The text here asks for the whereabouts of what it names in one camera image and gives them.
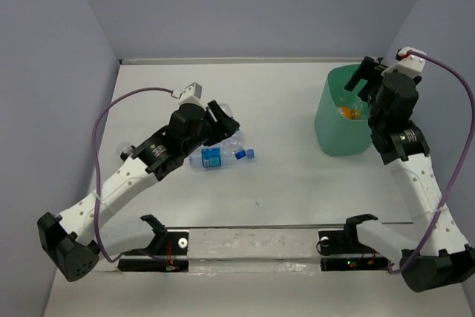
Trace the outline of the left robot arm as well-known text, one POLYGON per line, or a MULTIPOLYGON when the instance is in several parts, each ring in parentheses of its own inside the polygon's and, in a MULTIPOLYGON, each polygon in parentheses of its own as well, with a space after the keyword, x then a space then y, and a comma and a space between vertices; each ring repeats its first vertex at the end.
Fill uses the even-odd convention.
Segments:
POLYGON ((69 282, 86 276, 105 257, 98 233, 137 195, 184 164, 200 146, 230 138, 240 124, 216 101, 206 107, 184 103, 168 125, 136 147, 121 167, 88 196, 54 215, 37 221, 42 249, 69 282))

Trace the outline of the orange juice bottle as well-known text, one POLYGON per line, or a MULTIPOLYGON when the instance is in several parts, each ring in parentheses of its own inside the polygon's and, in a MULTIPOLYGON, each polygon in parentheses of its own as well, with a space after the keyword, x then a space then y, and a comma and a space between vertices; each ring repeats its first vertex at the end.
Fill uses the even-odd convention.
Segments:
POLYGON ((351 106, 338 106, 337 110, 341 116, 349 120, 366 120, 366 108, 366 103, 359 101, 354 102, 351 106))

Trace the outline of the large crushed blue-label bottle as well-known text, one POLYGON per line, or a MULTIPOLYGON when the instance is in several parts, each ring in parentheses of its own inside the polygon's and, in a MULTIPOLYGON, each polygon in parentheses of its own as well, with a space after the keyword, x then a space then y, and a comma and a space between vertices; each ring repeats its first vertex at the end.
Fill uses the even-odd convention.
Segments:
POLYGON ((245 148, 244 143, 244 137, 238 131, 218 144, 201 146, 188 157, 189 166, 194 170, 209 171, 252 162, 256 158, 255 150, 245 148))

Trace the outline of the green plastic bin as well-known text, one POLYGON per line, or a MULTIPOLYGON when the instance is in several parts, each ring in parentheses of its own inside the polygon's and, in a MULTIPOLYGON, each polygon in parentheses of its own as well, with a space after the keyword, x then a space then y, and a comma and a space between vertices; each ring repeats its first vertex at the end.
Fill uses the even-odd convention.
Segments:
POLYGON ((315 133, 321 150, 333 157, 360 154, 371 145, 368 126, 368 104, 366 120, 349 120, 338 113, 338 106, 351 106, 362 101, 358 97, 365 82, 357 84, 353 91, 344 86, 357 65, 345 65, 332 69, 327 74, 324 89, 314 119, 315 133))

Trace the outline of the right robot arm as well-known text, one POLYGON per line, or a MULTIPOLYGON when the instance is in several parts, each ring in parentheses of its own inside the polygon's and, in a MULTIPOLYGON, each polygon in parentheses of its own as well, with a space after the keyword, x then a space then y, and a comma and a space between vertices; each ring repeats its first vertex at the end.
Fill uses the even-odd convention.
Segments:
POLYGON ((374 215, 348 218, 341 242, 351 251, 368 247, 388 260, 388 272, 400 274, 414 292, 459 284, 474 274, 474 248, 457 227, 446 204, 449 190, 440 190, 432 169, 430 148, 411 120, 419 99, 416 86, 428 57, 406 50, 387 67, 365 57, 345 88, 369 107, 371 140, 396 181, 413 220, 418 242, 381 223, 374 215))

